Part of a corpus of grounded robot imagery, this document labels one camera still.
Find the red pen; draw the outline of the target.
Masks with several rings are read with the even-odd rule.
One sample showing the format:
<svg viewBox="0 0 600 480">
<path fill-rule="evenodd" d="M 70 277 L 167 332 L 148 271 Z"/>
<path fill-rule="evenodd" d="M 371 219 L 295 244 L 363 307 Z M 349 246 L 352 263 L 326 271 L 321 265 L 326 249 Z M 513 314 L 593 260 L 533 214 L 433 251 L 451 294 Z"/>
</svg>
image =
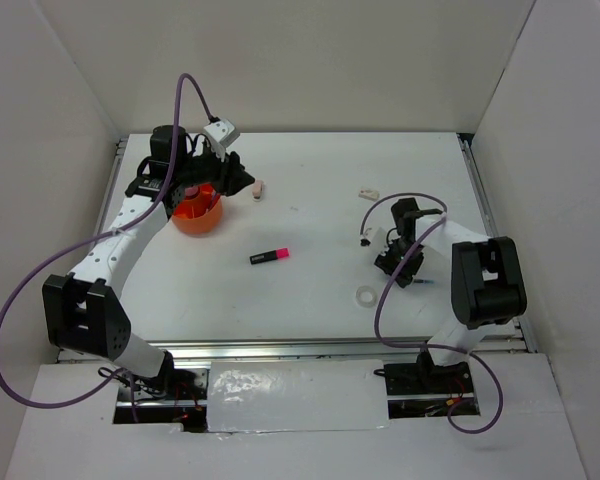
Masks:
<svg viewBox="0 0 600 480">
<path fill-rule="evenodd" d="M 214 192 L 212 194 L 211 200 L 210 200 L 210 203 L 209 203 L 209 208 L 208 208 L 209 211 L 215 206 L 216 201 L 218 200 L 218 197 L 219 197 L 218 192 Z"/>
</svg>

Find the pink highlighter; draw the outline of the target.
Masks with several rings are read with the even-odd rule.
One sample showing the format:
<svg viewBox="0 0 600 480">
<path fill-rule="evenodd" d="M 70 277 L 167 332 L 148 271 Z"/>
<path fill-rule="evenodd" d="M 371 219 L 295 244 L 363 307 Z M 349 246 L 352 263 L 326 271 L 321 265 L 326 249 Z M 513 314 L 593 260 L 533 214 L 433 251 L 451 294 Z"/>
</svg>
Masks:
<svg viewBox="0 0 600 480">
<path fill-rule="evenodd" d="M 263 253 L 259 253 L 256 255 L 252 255 L 249 257 L 249 261 L 251 265 L 258 265 L 273 261 L 278 261 L 281 259 L 288 258 L 290 256 L 290 251 L 288 248 L 281 248 L 276 250 L 271 250 Z"/>
</svg>

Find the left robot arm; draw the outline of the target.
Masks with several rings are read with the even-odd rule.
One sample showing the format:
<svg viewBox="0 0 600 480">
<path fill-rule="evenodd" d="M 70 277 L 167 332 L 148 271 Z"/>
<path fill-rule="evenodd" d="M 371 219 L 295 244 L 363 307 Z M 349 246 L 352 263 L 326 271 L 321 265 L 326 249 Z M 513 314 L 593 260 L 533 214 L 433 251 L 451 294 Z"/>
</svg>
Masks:
<svg viewBox="0 0 600 480">
<path fill-rule="evenodd" d="M 153 237 L 170 220 L 190 187 L 210 185 L 218 196 L 232 196 L 254 183 L 230 145 L 239 132 L 216 119 L 190 137 L 184 128 L 157 127 L 150 155 L 136 170 L 106 238 L 68 274 L 51 275 L 42 296 L 48 337 L 63 350 L 110 361 L 141 381 L 156 399 L 177 387 L 172 355 L 135 335 L 119 296 Z"/>
</svg>

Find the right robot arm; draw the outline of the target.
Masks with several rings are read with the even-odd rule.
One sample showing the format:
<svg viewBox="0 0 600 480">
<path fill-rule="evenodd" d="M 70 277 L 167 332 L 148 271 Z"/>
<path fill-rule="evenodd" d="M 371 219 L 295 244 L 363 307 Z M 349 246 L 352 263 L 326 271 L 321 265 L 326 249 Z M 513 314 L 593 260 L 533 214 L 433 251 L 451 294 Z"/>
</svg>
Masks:
<svg viewBox="0 0 600 480">
<path fill-rule="evenodd" d="M 421 388 L 440 391 L 461 372 L 466 359 L 494 325 L 522 315 L 527 296 L 515 242 L 489 237 L 448 219 L 444 202 L 422 209 L 416 193 L 393 194 L 391 215 L 397 238 L 376 257 L 374 265 L 389 276 L 377 304 L 374 332 L 380 337 L 380 317 L 393 285 L 411 285 L 424 263 L 424 250 L 441 255 L 450 266 L 453 316 L 419 348 L 415 375 Z"/>
</svg>

